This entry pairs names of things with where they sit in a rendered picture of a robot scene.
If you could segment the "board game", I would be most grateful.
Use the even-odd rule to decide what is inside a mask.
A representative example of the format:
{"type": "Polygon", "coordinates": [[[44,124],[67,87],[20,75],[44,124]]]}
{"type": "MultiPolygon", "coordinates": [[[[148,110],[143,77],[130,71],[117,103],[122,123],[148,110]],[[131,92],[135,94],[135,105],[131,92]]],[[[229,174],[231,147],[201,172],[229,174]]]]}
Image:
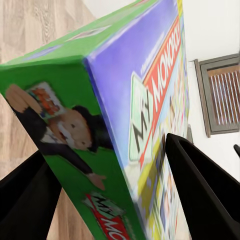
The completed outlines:
{"type": "Polygon", "coordinates": [[[186,52],[183,0],[137,0],[0,64],[0,93],[95,240],[176,240],[166,138],[187,138],[186,52]]]}

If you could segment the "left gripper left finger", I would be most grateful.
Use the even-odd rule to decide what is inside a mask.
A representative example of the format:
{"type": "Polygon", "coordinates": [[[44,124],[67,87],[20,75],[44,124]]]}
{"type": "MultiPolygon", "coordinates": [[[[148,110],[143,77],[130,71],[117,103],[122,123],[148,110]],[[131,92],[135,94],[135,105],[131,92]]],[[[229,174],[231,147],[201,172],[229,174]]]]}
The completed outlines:
{"type": "Polygon", "coordinates": [[[0,180],[0,240],[47,240],[62,188],[39,150],[0,180]]]}

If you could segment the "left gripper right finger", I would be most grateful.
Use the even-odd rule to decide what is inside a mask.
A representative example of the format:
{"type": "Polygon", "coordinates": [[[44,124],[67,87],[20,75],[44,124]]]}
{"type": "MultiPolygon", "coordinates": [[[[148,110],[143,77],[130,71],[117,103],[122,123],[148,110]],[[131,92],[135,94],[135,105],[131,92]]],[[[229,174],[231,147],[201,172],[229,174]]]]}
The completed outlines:
{"type": "Polygon", "coordinates": [[[240,182],[180,135],[165,152],[192,240],[240,240],[240,182]]]}

